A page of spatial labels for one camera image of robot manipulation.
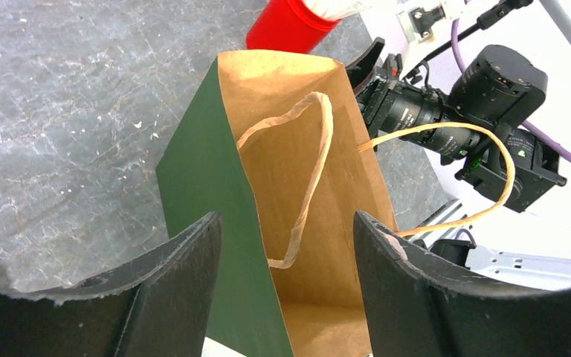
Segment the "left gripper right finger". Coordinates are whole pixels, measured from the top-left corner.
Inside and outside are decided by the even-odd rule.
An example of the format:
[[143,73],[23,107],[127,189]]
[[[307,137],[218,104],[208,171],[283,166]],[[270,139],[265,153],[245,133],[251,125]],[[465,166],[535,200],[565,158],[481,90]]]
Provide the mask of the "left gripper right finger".
[[353,240],[374,356],[571,356],[571,289],[476,274],[361,210]]

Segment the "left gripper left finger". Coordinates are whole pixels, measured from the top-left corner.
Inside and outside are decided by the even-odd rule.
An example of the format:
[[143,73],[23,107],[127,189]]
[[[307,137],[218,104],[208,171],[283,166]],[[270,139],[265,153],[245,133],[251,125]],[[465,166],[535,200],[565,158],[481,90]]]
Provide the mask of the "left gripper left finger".
[[221,246],[211,212],[71,288],[0,292],[0,356],[200,356]]

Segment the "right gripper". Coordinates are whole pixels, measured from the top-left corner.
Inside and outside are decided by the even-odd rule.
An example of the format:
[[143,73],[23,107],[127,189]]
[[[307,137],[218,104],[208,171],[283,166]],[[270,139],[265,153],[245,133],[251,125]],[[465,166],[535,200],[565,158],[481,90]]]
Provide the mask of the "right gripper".
[[[388,55],[382,65],[378,59],[385,41],[377,37],[346,73],[370,138],[432,123],[462,122],[447,106],[445,94],[430,86],[415,87],[399,78],[403,69],[401,55]],[[466,157],[480,142],[479,132],[466,128],[443,127],[403,135],[403,141],[440,154],[445,162]]]

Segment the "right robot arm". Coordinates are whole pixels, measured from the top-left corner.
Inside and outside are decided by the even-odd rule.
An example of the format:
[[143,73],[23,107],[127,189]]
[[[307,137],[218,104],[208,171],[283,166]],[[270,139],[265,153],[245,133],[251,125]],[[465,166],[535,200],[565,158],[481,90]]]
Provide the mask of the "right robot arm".
[[[435,152],[442,164],[461,161],[455,175],[498,207],[525,211],[567,180],[560,154],[522,128],[546,98],[547,75],[502,45],[488,45],[449,93],[430,85],[427,62],[404,67],[400,55],[377,63],[384,40],[346,68],[365,126],[376,148],[390,136]],[[467,216],[459,226],[434,217],[408,235],[457,265],[509,283],[545,290],[571,288],[571,260],[496,251],[478,245]]]

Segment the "green paper bag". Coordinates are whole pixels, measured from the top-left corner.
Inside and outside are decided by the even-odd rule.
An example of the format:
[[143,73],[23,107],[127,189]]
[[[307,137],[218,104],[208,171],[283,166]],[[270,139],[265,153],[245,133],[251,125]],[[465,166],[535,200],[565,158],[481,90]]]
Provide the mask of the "green paper bag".
[[438,356],[429,308],[399,282],[404,241],[344,66],[220,53],[158,164],[167,230],[208,212],[222,252],[207,336],[244,356]]

